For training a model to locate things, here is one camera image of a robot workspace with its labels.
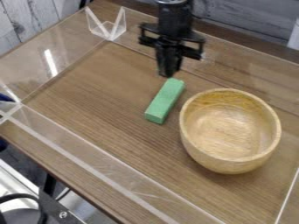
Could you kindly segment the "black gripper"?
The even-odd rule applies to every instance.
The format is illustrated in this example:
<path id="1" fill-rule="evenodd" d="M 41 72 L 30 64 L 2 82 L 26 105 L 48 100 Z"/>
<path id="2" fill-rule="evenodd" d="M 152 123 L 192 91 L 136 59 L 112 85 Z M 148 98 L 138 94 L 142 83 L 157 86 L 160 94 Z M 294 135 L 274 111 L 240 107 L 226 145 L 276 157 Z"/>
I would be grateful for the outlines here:
<path id="1" fill-rule="evenodd" d="M 138 43 L 154 49 L 158 74 L 172 77 L 182 57 L 200 60 L 205 38 L 192 30 L 192 0 L 156 0 L 157 22 L 138 25 Z"/>

